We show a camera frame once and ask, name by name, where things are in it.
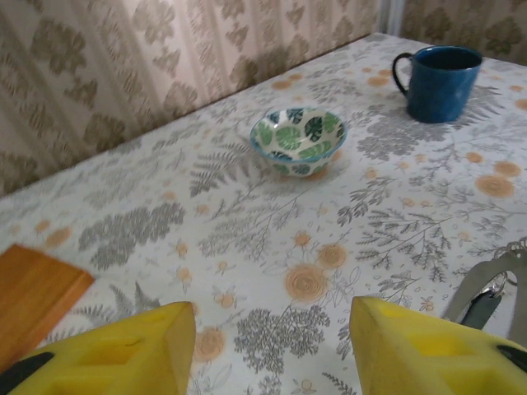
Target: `patterned bowl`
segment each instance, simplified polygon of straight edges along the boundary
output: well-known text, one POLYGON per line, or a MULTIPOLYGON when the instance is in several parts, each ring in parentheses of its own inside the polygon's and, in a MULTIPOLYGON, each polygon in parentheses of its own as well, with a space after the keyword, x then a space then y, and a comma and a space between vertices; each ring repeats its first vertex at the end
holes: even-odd
POLYGON ((307 177, 323 170, 344 143, 347 128, 325 109, 284 109, 250 131, 253 148, 284 175, 307 177))

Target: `table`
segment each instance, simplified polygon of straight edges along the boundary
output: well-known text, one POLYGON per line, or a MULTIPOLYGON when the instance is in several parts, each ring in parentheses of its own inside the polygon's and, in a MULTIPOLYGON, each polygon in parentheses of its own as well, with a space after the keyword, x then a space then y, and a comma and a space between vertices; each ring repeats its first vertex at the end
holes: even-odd
POLYGON ((46 341, 191 300, 190 394, 360 393, 353 296, 440 315, 468 269, 525 235, 527 68, 485 60, 459 121, 420 124, 389 69, 423 46, 371 35, 5 197, 0 250, 96 276, 46 341), (250 127, 308 105, 346 119, 343 149, 311 179, 270 174, 250 127))

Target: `mug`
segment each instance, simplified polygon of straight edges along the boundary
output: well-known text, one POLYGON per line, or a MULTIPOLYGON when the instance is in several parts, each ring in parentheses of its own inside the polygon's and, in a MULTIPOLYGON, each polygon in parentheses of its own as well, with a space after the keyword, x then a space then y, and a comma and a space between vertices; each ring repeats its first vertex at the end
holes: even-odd
POLYGON ((467 104, 482 56, 464 47, 435 46, 414 54, 401 53, 392 64, 397 87, 406 96, 408 114, 423 123, 455 121, 467 104), (412 61, 412 76, 406 90, 395 66, 402 58, 412 61))

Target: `patterned wallpaper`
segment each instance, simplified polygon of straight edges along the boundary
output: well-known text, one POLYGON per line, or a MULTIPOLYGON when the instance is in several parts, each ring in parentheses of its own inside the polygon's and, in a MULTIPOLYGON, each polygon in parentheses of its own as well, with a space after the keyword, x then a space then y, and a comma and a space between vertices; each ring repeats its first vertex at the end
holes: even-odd
POLYGON ((406 0, 401 35, 527 66, 527 0, 406 0))
POLYGON ((0 2, 0 196, 375 29, 378 0, 0 2))

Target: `wooden cutting board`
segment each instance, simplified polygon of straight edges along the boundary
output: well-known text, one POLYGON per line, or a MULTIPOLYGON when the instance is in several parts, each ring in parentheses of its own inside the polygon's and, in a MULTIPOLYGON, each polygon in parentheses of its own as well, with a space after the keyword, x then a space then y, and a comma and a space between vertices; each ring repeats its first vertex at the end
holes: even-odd
POLYGON ((38 346, 92 282, 88 272, 20 245, 0 255, 0 372, 38 346))

